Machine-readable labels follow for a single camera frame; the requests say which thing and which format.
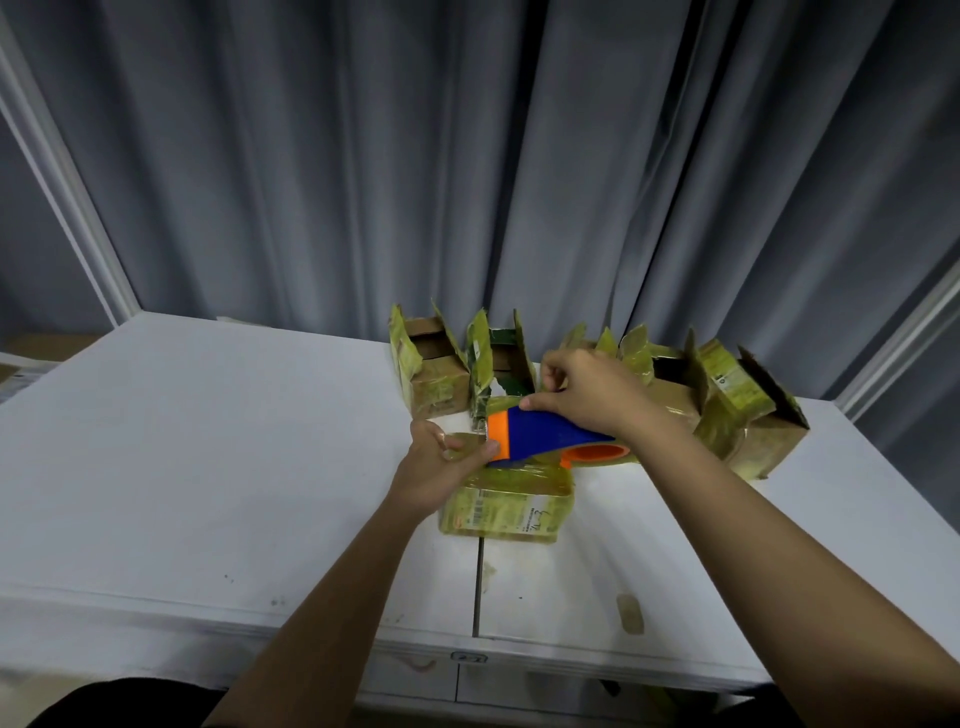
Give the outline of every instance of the open cardboard box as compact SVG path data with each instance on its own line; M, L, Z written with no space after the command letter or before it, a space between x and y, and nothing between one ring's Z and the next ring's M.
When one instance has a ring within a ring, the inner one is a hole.
M679 417L687 430L692 432L700 422L694 391L687 384L686 356L678 349L651 344L645 325L627 331L617 345L609 327L593 341L587 339L587 325L578 324L561 348L593 349L620 359L647 384L651 399Z
M519 398L537 391L534 366L523 341L523 324L514 310L514 328L490 328L487 312L477 311L467 327L467 361L473 397L470 413L479 428L491 396Z
M399 305L390 312L390 349L403 401L414 420L465 412L470 404L470 372L464 353L435 316L405 319Z
M744 480L765 478L793 451L810 431L797 401L743 347L740 366L760 385L777 408L747 425L743 442L728 461L731 470Z
M687 335L690 375L701 407L701 442L745 480L765 478L809 431L797 401L740 348L735 359L717 340L697 348Z

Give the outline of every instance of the gray curtain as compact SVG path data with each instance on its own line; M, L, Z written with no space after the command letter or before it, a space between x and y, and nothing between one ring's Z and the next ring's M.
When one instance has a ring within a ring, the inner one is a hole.
M693 325L829 397L960 255L955 0L0 6L147 310L384 339L393 302L517 307L534 357ZM863 427L955 508L930 371Z
M482 304L523 4L4 9L147 310L384 338Z

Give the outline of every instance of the table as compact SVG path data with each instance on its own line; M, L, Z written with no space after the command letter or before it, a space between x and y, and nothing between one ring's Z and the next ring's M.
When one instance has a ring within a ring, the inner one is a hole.
M757 487L960 657L960 537L832 404L803 406L811 434ZM137 315L0 408L0 667L228 684L372 513L408 425L386 344ZM643 470L577 481L552 546L417 530L362 700L656 723L592 678L766 679ZM551 675L508 700L518 670Z

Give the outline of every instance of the finger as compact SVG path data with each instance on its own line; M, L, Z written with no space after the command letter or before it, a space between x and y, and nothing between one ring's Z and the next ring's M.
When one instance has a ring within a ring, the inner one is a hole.
M564 373L546 364L540 364L540 379L548 392L556 392L564 383Z
M536 410L540 412L560 412L560 397L563 394L556 392L537 392L520 400L520 409Z
M436 423L426 420L417 420L410 423L410 437L413 440L412 448L422 448L424 446L433 446L434 444L444 446L444 431Z
M500 452L500 444L496 440L488 440L482 448L477 448L463 460L452 463L450 467L458 471L458 481L463 480L474 471L483 468L498 452Z
M560 369L569 373L570 362L578 349L553 349L543 355L540 364L546 364L551 369Z

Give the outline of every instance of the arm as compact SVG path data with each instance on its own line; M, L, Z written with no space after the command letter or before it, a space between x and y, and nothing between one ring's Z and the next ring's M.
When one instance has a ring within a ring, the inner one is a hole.
M552 391L521 407L557 412L630 446L805 721L916 725L960 715L960 665L653 404L620 362L549 352L542 373Z
M396 568L414 530L496 453L451 462L433 423L410 425L413 443L390 492L347 550L220 701L205 726L341 726L370 655Z

